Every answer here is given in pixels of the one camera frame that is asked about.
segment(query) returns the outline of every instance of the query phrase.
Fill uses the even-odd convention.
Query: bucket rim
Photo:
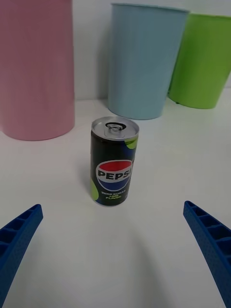
[[[161,10],[170,10],[170,11],[177,11],[181,13],[189,13],[189,10],[186,9],[179,9],[167,6],[159,6],[159,5],[151,5],[151,4],[135,4],[135,3],[116,3],[113,2],[111,5],[120,5],[120,6],[134,6],[134,7],[143,7],[143,8],[153,8],[153,9],[161,9]]]
[[[189,16],[197,16],[197,17],[202,17],[202,18],[224,18],[224,19],[231,19],[231,16],[213,15],[213,14],[190,13]]]

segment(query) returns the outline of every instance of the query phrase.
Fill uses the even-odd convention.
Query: can lid
[[[95,120],[91,130],[101,138],[119,141],[137,137],[140,129],[131,120],[120,116],[106,116]]]

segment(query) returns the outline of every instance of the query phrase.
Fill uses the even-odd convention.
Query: blue container
[[[42,208],[37,204],[0,229],[0,308],[42,219]]]
[[[231,230],[190,201],[184,204],[184,216],[226,308],[231,308]]]
[[[162,113],[188,12],[113,4],[108,108],[145,120]]]

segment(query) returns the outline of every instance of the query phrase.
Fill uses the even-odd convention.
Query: pepsi can
[[[118,116],[103,117],[91,126],[91,196],[105,206],[127,198],[139,126]]]

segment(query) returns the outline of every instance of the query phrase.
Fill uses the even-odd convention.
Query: green container
[[[190,14],[170,99],[192,108],[214,108],[230,71],[231,17]]]

